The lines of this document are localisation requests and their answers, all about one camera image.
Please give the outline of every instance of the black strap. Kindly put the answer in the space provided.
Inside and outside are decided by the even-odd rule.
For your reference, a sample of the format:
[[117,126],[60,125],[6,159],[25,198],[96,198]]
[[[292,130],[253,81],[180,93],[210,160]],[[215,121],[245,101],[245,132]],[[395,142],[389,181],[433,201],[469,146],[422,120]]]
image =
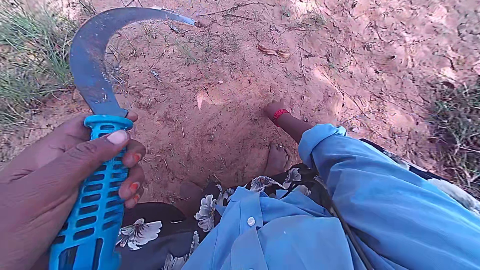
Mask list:
[[[315,161],[313,160],[313,155],[312,154],[310,154],[310,158],[312,159],[312,164],[313,164],[312,169],[315,170],[317,172],[317,174],[319,174],[317,166],[315,165]],[[359,243],[357,242],[357,239],[353,235],[352,230],[350,229],[350,225],[342,218],[342,215],[340,214],[337,207],[333,203],[333,200],[330,197],[330,195],[328,194],[328,190],[325,187],[324,183],[320,182],[320,181],[315,181],[315,182],[318,183],[318,186],[320,187],[321,200],[322,200],[321,205],[325,209],[327,209],[327,211],[330,212],[330,214],[332,214],[332,216],[337,217],[340,220],[340,223],[342,224],[343,231],[345,232],[347,237],[350,239],[353,247],[357,251],[360,259],[363,262],[363,265],[365,266],[365,268],[367,270],[374,270],[372,264],[368,260],[367,256],[363,252],[363,249],[360,247]]]

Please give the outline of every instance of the floral skirt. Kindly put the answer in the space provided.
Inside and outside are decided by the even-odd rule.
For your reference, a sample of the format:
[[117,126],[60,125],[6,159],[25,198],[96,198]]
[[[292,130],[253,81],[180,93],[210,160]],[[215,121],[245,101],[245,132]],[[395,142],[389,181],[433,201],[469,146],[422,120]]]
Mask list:
[[[361,141],[426,180],[445,180],[375,143],[365,139]],[[254,192],[263,191],[270,197],[276,197],[277,189],[288,190],[285,195],[299,191],[328,209],[324,190],[316,184],[319,181],[316,170],[300,163],[271,178],[256,177],[244,187]],[[224,190],[218,183],[208,184],[199,211],[194,217],[186,217],[176,207],[165,203],[140,203],[134,209],[126,209],[116,246],[122,258],[120,269],[181,269],[198,244],[220,222],[220,214],[215,207],[227,206],[236,188]]]

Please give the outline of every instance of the bare foot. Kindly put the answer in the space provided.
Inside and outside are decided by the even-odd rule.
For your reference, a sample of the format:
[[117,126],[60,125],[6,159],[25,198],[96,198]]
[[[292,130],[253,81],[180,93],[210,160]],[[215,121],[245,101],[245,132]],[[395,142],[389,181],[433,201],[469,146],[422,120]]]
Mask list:
[[202,189],[190,181],[184,181],[180,185],[180,200],[177,200],[173,205],[180,209],[182,213],[191,217],[198,212],[200,208],[200,201],[202,200]]
[[288,162],[288,154],[285,147],[277,144],[270,144],[268,152],[267,166],[265,167],[265,176],[274,176],[285,172],[285,165]]

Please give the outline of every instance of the blue shirt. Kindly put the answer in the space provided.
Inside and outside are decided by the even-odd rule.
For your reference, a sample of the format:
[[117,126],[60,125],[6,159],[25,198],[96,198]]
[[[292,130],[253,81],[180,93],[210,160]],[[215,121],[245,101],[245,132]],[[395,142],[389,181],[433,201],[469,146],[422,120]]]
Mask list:
[[[306,131],[320,177],[373,267],[480,269],[480,219],[375,148],[330,124]],[[280,198],[285,191],[277,191]],[[364,269],[340,221],[300,192],[238,187],[183,269]]]

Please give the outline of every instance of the curved blade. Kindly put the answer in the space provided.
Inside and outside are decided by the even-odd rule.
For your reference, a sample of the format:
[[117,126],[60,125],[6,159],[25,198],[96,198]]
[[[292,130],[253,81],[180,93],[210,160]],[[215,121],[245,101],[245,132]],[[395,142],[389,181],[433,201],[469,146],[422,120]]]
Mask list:
[[127,111],[120,108],[107,79],[104,53],[116,31],[144,20],[172,20],[195,25],[193,19],[164,9],[117,8],[91,18],[75,34],[70,47],[70,70],[77,89],[94,114],[126,116]]

